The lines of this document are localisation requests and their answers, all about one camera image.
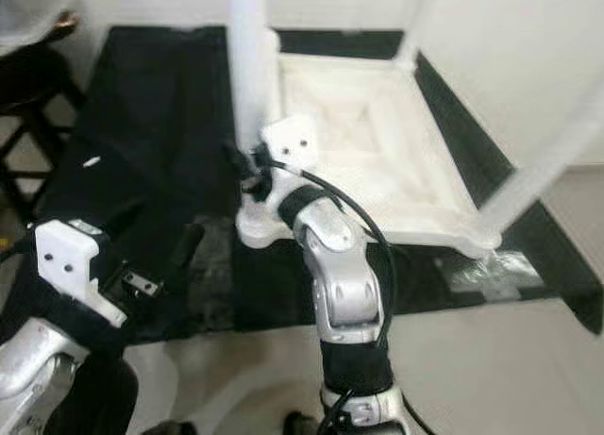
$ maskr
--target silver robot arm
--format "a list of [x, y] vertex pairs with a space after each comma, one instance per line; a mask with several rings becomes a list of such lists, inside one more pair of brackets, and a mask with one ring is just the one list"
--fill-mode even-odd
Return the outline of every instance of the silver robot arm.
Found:
[[56, 326], [29, 319], [0, 346], [0, 435], [42, 433], [87, 356]]
[[313, 276], [326, 375], [321, 400], [329, 409], [344, 389], [352, 391], [334, 421], [342, 433], [410, 435], [387, 345], [376, 344], [384, 308], [378, 279], [365, 257], [366, 235], [333, 200], [320, 194], [316, 187], [299, 187], [283, 199], [279, 213], [292, 225]]
[[410, 435], [382, 332], [380, 284], [365, 257], [367, 236], [331, 193], [301, 172], [318, 163], [313, 121], [295, 115], [267, 126], [261, 137], [255, 164], [270, 181], [243, 196], [237, 227], [250, 247], [290, 235], [303, 249], [323, 355], [327, 416], [319, 432], [335, 426], [338, 433]]

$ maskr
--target stool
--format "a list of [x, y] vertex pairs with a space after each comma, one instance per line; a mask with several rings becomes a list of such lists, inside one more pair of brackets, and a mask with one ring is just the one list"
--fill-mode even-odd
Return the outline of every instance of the stool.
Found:
[[[84, 103], [83, 93], [71, 79], [67, 61], [58, 52], [37, 43], [0, 59], [0, 118], [20, 120], [18, 128], [0, 146], [0, 185], [24, 225], [35, 221], [36, 205], [59, 164], [65, 148], [60, 133], [71, 131], [68, 126], [51, 125], [43, 113], [46, 104], [58, 94], [74, 110], [79, 110]], [[48, 159], [51, 171], [19, 171], [7, 166], [8, 154], [26, 133]], [[27, 199], [17, 185], [17, 178], [39, 179], [42, 184]]]

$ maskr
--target black table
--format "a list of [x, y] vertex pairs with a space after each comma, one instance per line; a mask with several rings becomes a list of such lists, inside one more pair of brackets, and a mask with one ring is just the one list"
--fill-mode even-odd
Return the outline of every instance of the black table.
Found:
[[[401, 37], [379, 31], [280, 35], [284, 51], [378, 59], [390, 58]], [[423, 57], [417, 79], [480, 206], [513, 168]], [[121, 329], [58, 295], [37, 278], [27, 259], [0, 319], [2, 340], [31, 315], [46, 317], [92, 350], [110, 353], [130, 343], [200, 331], [312, 323], [310, 276], [297, 245], [278, 241], [258, 251], [237, 239], [232, 222], [240, 203], [238, 183], [224, 152], [232, 134], [223, 28], [114, 27], [42, 218], [82, 218], [101, 225], [126, 201], [144, 200], [143, 213], [117, 247], [150, 276], [161, 276], [194, 216], [204, 217], [210, 235], [193, 260], [188, 288], [158, 298], [150, 315]], [[97, 156], [97, 164], [82, 167]], [[523, 299], [561, 296], [586, 327], [601, 330], [601, 286], [541, 204], [509, 229], [504, 247], [523, 251], [545, 281], [543, 288], [521, 291]], [[450, 254], [443, 248], [410, 247], [406, 255], [397, 255], [398, 313], [485, 303], [481, 293], [448, 289], [434, 259]], [[383, 258], [373, 247], [368, 256], [382, 276]]]

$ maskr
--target black foam padding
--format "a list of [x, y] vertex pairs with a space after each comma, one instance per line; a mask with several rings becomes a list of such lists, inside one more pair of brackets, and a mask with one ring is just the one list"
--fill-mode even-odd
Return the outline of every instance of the black foam padding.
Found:
[[371, 395], [393, 385], [387, 344], [321, 342], [321, 352], [325, 384], [335, 393], [353, 390], [354, 395]]

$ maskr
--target clear plastic bag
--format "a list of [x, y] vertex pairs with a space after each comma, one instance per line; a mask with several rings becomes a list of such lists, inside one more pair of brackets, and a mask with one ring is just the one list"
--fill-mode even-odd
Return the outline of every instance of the clear plastic bag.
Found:
[[518, 300], [520, 289], [544, 286], [520, 251], [494, 251], [476, 260], [455, 254], [437, 259], [436, 265], [452, 292], [482, 292], [487, 301]]

